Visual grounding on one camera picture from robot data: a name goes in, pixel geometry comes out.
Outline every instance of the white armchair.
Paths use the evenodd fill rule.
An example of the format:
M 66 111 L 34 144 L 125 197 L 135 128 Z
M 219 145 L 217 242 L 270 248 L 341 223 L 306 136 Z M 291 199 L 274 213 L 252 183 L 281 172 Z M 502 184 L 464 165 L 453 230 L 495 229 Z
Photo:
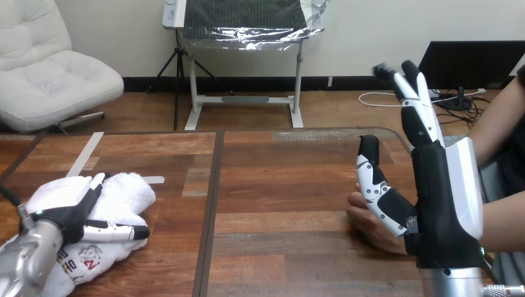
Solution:
M 0 0 L 0 121 L 19 132 L 66 127 L 61 121 L 122 95 L 120 75 L 71 51 L 54 0 Z

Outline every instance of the wall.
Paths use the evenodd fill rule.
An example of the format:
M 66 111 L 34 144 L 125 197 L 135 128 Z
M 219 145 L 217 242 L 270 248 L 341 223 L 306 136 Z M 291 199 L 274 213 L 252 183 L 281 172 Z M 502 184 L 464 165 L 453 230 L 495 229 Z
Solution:
M 155 76 L 173 52 L 175 34 L 161 24 L 163 0 L 56 2 L 74 50 L 122 76 Z M 380 62 L 418 64 L 430 40 L 525 40 L 524 15 L 523 0 L 332 0 L 325 32 L 305 43 L 304 75 L 370 75 Z M 199 49 L 196 58 L 217 76 L 294 76 L 295 54 Z M 174 74 L 171 65 L 165 75 Z

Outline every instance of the computer monitor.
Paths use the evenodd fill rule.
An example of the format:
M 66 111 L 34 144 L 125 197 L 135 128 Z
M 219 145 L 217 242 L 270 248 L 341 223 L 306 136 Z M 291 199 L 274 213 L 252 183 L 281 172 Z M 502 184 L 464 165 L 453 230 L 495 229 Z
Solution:
M 436 105 L 469 110 L 465 89 L 502 85 L 525 54 L 525 41 L 431 41 L 419 70 L 429 88 L 458 90 L 458 98 Z

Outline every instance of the robotic hand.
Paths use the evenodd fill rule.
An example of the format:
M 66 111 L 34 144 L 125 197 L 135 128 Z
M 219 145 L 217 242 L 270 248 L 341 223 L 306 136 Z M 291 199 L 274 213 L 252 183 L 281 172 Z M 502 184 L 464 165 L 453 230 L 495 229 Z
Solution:
M 147 226 L 88 220 L 102 191 L 105 174 L 75 176 L 42 185 L 21 203 L 0 186 L 20 215 L 20 233 L 0 249 L 0 296 L 38 296 L 62 246 L 89 241 L 128 241 L 149 237 Z
M 401 101 L 401 120 L 412 151 L 418 201 L 413 206 L 379 169 L 379 140 L 361 136 L 357 176 L 368 208 L 416 257 L 426 297 L 525 296 L 521 287 L 483 288 L 483 213 L 472 141 L 466 137 L 445 148 L 425 77 L 406 61 L 407 76 L 384 64 L 374 74 L 389 82 Z

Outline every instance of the monitor stand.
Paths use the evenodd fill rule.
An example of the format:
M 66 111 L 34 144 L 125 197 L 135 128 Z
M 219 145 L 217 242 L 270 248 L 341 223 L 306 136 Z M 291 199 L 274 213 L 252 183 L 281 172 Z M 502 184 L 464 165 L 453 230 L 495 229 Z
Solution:
M 452 100 L 446 100 L 441 102 L 436 102 L 435 104 L 446 110 L 455 110 L 455 111 L 464 111 L 472 108 L 472 102 L 465 98 L 465 88 L 458 88 L 458 97 Z M 455 97 L 455 95 L 448 95 L 448 98 Z

